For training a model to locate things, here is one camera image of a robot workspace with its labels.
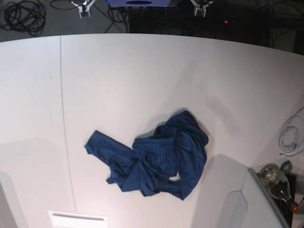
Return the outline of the dark blue t-shirt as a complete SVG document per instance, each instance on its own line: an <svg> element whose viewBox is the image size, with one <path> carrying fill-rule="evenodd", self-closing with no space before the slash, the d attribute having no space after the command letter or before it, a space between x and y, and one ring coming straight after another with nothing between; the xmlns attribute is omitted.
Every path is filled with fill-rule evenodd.
<svg viewBox="0 0 304 228"><path fill-rule="evenodd" d="M110 168L108 184L122 192L138 190L145 197L160 192L186 199L198 184L209 138L188 111L171 116L148 137L135 138L131 148L95 131L85 149Z"/></svg>

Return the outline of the blue box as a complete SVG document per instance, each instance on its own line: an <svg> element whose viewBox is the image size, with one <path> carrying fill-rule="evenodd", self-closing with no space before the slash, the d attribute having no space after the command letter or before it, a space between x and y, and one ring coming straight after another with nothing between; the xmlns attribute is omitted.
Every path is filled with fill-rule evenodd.
<svg viewBox="0 0 304 228"><path fill-rule="evenodd" d="M167 7L170 0L107 0L112 7L139 7L139 6L152 6L152 7Z"/></svg>

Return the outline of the clear plastic bottle red cap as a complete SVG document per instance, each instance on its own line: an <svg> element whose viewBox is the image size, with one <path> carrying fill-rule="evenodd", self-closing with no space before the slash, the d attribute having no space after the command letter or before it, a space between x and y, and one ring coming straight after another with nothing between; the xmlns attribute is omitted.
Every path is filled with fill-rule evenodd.
<svg viewBox="0 0 304 228"><path fill-rule="evenodd" d="M268 190L269 194L275 198L281 198L281 199L286 198L286 202L289 204L290 210L293 213L297 213L299 210L299 205L297 202L292 200L292 198L290 196L289 182L288 182L286 175L283 173L283 171L276 164L268 164L261 169L259 174L260 174L260 177L262 178L262 180L264 182L264 186ZM287 183L287 186L283 187L283 189L286 190L286 196L284 196L284 197L276 196L274 187L283 184L283 182Z"/></svg>

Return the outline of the green tape roll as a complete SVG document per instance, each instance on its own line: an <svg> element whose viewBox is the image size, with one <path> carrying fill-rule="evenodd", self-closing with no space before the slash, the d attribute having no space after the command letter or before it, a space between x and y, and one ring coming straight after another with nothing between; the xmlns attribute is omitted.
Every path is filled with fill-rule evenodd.
<svg viewBox="0 0 304 228"><path fill-rule="evenodd" d="M290 173L292 168L293 168L293 165L289 160L283 162L280 167L280 169L283 171L284 174Z"/></svg>

